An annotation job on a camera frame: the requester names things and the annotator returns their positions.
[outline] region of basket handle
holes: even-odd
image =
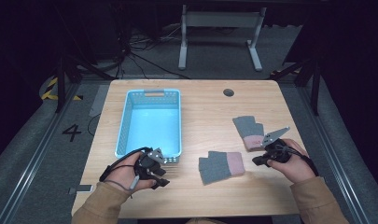
[[[164,89],[148,89],[144,90],[146,97],[163,97],[165,94]]]

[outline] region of wooden table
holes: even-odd
[[[165,188],[140,190],[122,207],[124,218],[234,217],[298,214],[291,183],[279,172],[256,166],[252,159],[261,152],[247,152],[232,119],[255,116],[266,133],[286,126],[283,138],[302,140],[278,84],[268,80],[116,80],[110,84],[91,152],[81,179],[96,187],[108,164],[117,158],[119,125],[126,92],[133,89],[181,91],[182,154],[180,162],[167,165]],[[232,97],[223,91],[234,91]],[[200,157],[209,150],[241,152],[245,174],[203,185],[198,170]],[[89,193],[79,193],[72,214]]]

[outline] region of plastic basket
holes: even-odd
[[[121,158],[140,147],[159,147],[167,162],[179,162],[182,152],[179,90],[127,92],[116,156]]]

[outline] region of pink fabric piece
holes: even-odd
[[[228,152],[227,163],[229,164],[231,175],[244,174],[245,168],[244,168],[244,163],[242,161],[241,152]]]
[[[244,144],[247,150],[263,150],[261,143],[264,139],[263,135],[249,135],[244,138]]]

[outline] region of sleeve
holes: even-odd
[[[130,195],[99,182],[96,190],[86,202],[73,214],[72,224],[116,224],[119,210]]]
[[[290,188],[304,223],[348,223],[322,178],[314,177]]]

